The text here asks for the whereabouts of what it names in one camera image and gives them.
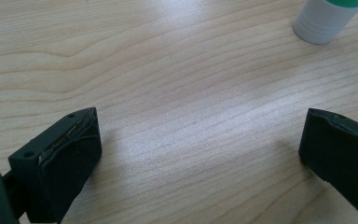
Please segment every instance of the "wood grain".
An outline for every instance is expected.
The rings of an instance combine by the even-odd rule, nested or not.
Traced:
[[[297,156],[309,107],[358,121],[358,14],[316,46],[303,4],[0,1],[0,172],[94,105],[103,158],[63,223],[358,223]]]

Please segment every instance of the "white bottle with green cap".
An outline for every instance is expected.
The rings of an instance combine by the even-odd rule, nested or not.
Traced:
[[[293,30],[301,39],[312,44],[326,44],[358,12],[358,0],[307,0]]]

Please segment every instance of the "bottle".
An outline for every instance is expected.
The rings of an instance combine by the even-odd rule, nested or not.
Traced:
[[[358,12],[358,0],[307,0],[293,23],[301,39],[327,44]]]

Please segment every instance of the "bottle body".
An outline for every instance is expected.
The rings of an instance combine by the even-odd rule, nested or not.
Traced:
[[[327,0],[308,0],[293,23],[293,30],[307,42],[326,44],[332,41],[358,12],[358,5],[343,6],[334,5]]]

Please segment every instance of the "white bottle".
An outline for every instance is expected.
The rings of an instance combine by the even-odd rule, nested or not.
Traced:
[[[332,41],[358,12],[358,0],[307,0],[293,30],[312,44]]]

